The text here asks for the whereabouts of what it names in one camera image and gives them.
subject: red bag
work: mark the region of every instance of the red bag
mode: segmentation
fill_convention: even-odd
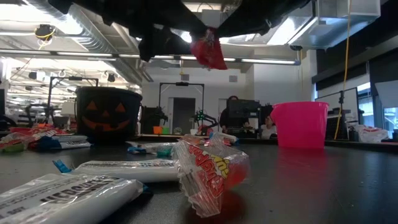
[[[208,68],[227,70],[220,40],[215,36],[215,30],[209,27],[204,37],[191,44],[191,52],[200,64]]]

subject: hershey's logo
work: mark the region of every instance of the hershey's logo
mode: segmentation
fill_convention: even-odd
[[[51,196],[40,199],[41,202],[47,203],[69,203],[71,200],[76,200],[82,196],[88,195],[95,190],[98,190],[105,185],[108,185],[115,180],[119,180],[117,177],[102,176],[95,179],[91,179],[82,184],[70,187],[69,189],[62,190]]]

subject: pink plastic bucket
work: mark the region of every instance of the pink plastic bucket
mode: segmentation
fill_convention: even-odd
[[[293,102],[274,105],[271,118],[276,124],[280,147],[323,149],[325,147],[328,103]]]

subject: black table surface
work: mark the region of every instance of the black table surface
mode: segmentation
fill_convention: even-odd
[[[251,175],[224,193],[220,215],[195,215],[178,183],[148,186],[149,200],[135,200],[103,223],[398,223],[398,156],[326,147],[324,151],[238,147],[250,156]],[[126,147],[56,153],[0,155],[0,193],[59,171],[52,160],[77,167],[90,160],[139,161]]]

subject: jack-o'-lantern bucket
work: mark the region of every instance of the jack-o'-lantern bucket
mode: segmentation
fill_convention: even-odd
[[[76,95],[78,134],[95,141],[123,141],[135,135],[140,94],[110,87],[81,87]]]

